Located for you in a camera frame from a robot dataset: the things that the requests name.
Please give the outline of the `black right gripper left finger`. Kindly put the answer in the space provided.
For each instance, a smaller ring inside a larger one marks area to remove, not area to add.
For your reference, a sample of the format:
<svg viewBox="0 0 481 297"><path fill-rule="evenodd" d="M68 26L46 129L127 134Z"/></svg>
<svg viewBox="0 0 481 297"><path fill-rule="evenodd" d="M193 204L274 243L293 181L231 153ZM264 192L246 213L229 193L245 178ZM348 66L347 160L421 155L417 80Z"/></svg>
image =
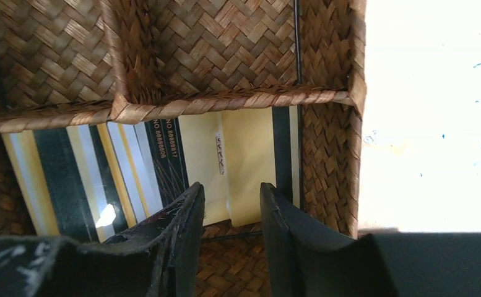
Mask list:
<svg viewBox="0 0 481 297"><path fill-rule="evenodd" d="M192 296L204 187L102 243L0 236L0 296Z"/></svg>

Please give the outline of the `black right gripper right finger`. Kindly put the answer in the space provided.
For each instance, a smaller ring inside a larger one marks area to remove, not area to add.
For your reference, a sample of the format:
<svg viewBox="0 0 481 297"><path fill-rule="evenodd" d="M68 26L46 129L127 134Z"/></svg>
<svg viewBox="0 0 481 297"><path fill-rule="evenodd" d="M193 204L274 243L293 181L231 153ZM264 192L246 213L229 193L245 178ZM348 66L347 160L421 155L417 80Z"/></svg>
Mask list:
<svg viewBox="0 0 481 297"><path fill-rule="evenodd" d="M260 205L272 296L481 296L481 233L370 233L321 224L269 183Z"/></svg>

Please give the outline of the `gold card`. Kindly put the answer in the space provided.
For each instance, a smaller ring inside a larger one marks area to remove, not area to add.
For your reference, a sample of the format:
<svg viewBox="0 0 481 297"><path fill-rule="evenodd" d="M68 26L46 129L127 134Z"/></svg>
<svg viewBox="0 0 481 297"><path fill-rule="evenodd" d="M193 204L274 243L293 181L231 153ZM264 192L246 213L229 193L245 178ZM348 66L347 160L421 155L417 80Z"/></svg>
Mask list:
<svg viewBox="0 0 481 297"><path fill-rule="evenodd" d="M261 183L300 206L298 108L274 107L179 117L189 183L205 189L204 225L259 222Z"/></svg>

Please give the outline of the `brown woven divided basket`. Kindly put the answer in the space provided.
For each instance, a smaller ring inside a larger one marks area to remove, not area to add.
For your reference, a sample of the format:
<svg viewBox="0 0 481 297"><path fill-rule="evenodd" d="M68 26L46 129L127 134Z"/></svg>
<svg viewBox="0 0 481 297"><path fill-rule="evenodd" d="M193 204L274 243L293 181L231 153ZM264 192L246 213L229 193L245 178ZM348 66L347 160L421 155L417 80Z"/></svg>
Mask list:
<svg viewBox="0 0 481 297"><path fill-rule="evenodd" d="M3 134L296 106L297 207L355 237L365 11L365 1L0 1L0 236L40 236ZM272 296L261 220L204 218L192 296Z"/></svg>

